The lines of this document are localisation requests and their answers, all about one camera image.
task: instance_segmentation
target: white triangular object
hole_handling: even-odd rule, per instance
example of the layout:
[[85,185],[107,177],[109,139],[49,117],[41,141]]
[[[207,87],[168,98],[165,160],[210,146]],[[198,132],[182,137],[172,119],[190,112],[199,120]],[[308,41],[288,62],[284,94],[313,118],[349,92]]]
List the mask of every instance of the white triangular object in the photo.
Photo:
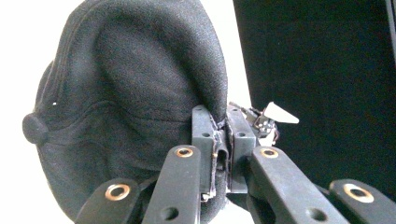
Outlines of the white triangular object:
[[268,119],[273,119],[274,121],[281,123],[298,123],[299,120],[294,117],[288,111],[280,108],[278,105],[271,102],[268,104],[267,108],[265,108],[264,116]]

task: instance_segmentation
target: white background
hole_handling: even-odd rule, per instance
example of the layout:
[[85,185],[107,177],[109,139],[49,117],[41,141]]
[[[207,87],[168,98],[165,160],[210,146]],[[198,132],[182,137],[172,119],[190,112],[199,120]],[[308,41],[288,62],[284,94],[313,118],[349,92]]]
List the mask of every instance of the white background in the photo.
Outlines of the white background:
[[[35,146],[23,136],[21,121],[32,112],[38,82],[54,58],[68,15],[80,3],[81,0],[20,0],[0,5],[0,223],[72,223],[52,197]],[[224,51],[229,98],[249,105],[232,1],[203,3]],[[232,204],[213,221],[249,222],[249,213]]]

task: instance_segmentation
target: round hole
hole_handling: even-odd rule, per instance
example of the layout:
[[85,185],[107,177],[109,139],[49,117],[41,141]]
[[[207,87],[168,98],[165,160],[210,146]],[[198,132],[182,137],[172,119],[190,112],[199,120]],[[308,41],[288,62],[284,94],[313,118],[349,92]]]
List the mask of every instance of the round hole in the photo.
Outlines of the round hole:
[[191,149],[189,149],[189,148],[186,148],[186,147],[179,148],[176,151],[176,155],[181,157],[181,158],[190,157],[190,156],[192,156],[192,154],[193,154],[193,151]]
[[273,159],[279,156],[277,151],[271,148],[262,149],[262,155],[266,158]]
[[345,184],[344,192],[349,197],[361,203],[372,203],[374,201],[374,196],[372,193],[370,193],[370,191],[358,187],[354,184]]
[[318,210],[317,208],[308,208],[306,210],[306,213],[308,214],[309,217],[312,217],[316,221],[326,221],[327,216],[324,214],[324,212]]
[[105,197],[110,201],[120,201],[126,198],[126,196],[128,196],[130,190],[131,189],[129,188],[128,185],[124,185],[124,184],[111,185],[110,187],[107,188]]
[[178,217],[178,210],[175,207],[164,208],[161,210],[161,218],[165,221],[171,221]]

